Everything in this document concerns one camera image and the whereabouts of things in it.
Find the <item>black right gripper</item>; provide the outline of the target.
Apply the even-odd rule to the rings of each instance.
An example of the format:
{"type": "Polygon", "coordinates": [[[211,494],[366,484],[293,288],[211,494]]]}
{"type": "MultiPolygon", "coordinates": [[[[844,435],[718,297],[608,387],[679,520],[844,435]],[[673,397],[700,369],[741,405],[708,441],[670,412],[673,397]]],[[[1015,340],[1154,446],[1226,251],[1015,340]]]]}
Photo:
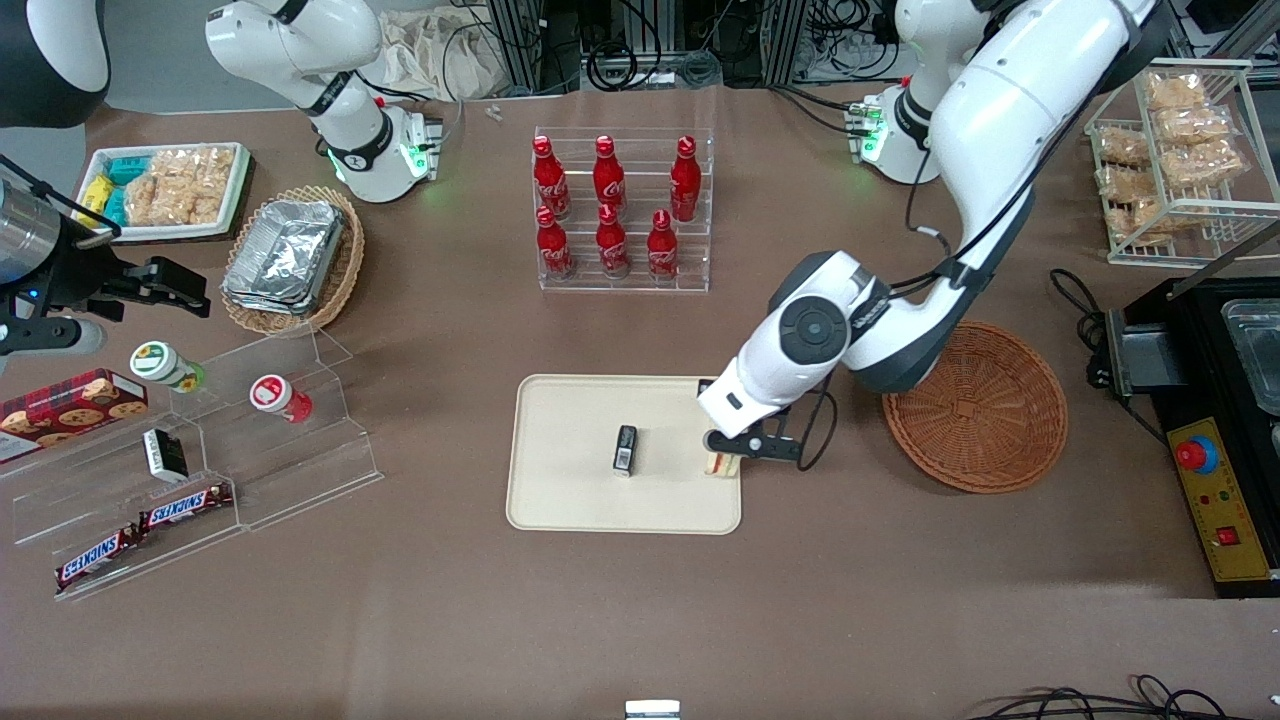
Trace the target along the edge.
{"type": "Polygon", "coordinates": [[[210,318],[204,275],[168,258],[150,258],[143,284],[140,268],[114,254],[111,238],[108,232],[64,231],[49,259],[3,286],[3,315],[35,319],[69,311],[122,322],[127,304],[141,304],[210,318]]]}

